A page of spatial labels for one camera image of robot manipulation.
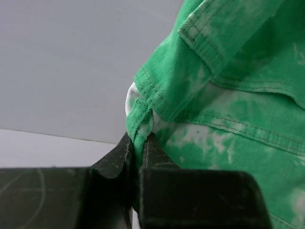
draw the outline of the green denim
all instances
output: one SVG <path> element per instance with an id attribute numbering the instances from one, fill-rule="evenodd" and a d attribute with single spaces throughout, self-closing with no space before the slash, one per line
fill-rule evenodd
<path id="1" fill-rule="evenodd" d="M 305 228 L 304 0 L 186 0 L 126 107 L 138 167 L 153 131 L 182 168 L 250 173 L 274 228 Z"/>

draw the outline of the gray wall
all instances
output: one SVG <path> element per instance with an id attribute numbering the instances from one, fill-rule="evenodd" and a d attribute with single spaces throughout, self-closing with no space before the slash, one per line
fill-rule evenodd
<path id="1" fill-rule="evenodd" d="M 117 143 L 183 0 L 1 0 L 0 129 Z"/>

